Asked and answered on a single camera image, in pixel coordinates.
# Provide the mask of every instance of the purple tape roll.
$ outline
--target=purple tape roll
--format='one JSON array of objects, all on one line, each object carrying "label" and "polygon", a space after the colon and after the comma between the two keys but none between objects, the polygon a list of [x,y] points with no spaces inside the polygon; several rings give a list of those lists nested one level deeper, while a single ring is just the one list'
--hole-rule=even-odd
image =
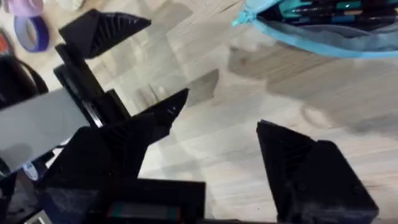
[{"label": "purple tape roll", "polygon": [[9,11],[15,16],[32,17],[43,13],[43,0],[7,0]]},{"label": "purple tape roll", "polygon": [[[34,28],[35,40],[32,40],[29,35],[28,23],[31,23]],[[49,46],[49,29],[40,16],[31,18],[15,17],[14,30],[19,43],[28,52],[43,52]]]}]

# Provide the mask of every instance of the black strap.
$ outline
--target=black strap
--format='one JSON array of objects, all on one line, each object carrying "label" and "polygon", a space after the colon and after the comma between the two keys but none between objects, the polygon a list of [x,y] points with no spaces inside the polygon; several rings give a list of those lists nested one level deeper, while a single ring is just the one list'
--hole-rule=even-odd
[{"label": "black strap", "polygon": [[37,92],[39,94],[45,94],[45,93],[49,92],[49,88],[45,84],[43,78],[31,66],[29,66],[25,62],[19,60],[18,58],[16,58],[13,55],[3,55],[0,57],[0,62],[2,60],[5,60],[5,61],[11,62],[11,63],[19,63],[19,64],[23,65],[30,73],[30,75],[33,79],[33,82],[36,85]]}]

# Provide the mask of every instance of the black 3d printed part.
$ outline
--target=black 3d printed part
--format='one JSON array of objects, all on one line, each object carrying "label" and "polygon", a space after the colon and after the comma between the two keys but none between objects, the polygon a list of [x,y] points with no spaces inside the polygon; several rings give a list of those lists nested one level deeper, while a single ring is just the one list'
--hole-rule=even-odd
[{"label": "black 3d printed part", "polygon": [[268,181],[282,223],[368,224],[378,207],[330,141],[267,121],[257,125]]},{"label": "black 3d printed part", "polygon": [[92,9],[60,29],[65,42],[84,58],[94,58],[150,26],[150,20]]},{"label": "black 3d printed part", "polygon": [[125,121],[80,128],[37,185],[52,222],[81,223],[104,189],[136,180],[147,147],[169,134],[187,96],[185,89]]}]

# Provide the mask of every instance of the marker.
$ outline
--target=marker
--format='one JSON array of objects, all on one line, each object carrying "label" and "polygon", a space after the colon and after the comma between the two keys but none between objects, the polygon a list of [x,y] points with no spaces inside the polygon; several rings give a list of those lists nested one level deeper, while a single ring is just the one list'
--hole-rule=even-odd
[{"label": "marker", "polygon": [[330,16],[330,17],[299,17],[288,18],[282,22],[292,25],[314,25],[314,24],[348,24],[357,23],[366,25],[373,25],[378,23],[393,23],[398,21],[398,15],[347,15],[347,16]]},{"label": "marker", "polygon": [[398,0],[390,0],[387,2],[367,2],[362,4],[361,1],[346,1],[346,2],[336,2],[320,5],[307,5],[298,6],[293,9],[288,9],[285,13],[293,13],[300,15],[316,14],[320,12],[333,12],[333,11],[344,11],[350,9],[382,9],[386,6],[398,7]]}]

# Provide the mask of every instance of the wooden table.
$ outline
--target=wooden table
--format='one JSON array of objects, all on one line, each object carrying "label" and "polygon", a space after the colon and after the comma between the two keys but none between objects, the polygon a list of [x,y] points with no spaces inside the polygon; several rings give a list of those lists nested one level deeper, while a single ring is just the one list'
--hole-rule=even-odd
[{"label": "wooden table", "polygon": [[183,87],[188,103],[171,135],[152,145],[141,177],[205,180],[208,218],[273,221],[256,123],[266,119],[315,139],[329,139],[364,182],[379,218],[398,219],[398,60],[340,60],[298,50],[230,22],[237,0],[89,0],[78,12],[48,0],[48,51],[25,52],[12,17],[0,25],[19,58],[50,89],[62,42],[57,29],[95,7],[152,19],[152,26],[88,63],[105,89],[115,88],[131,114]]}]

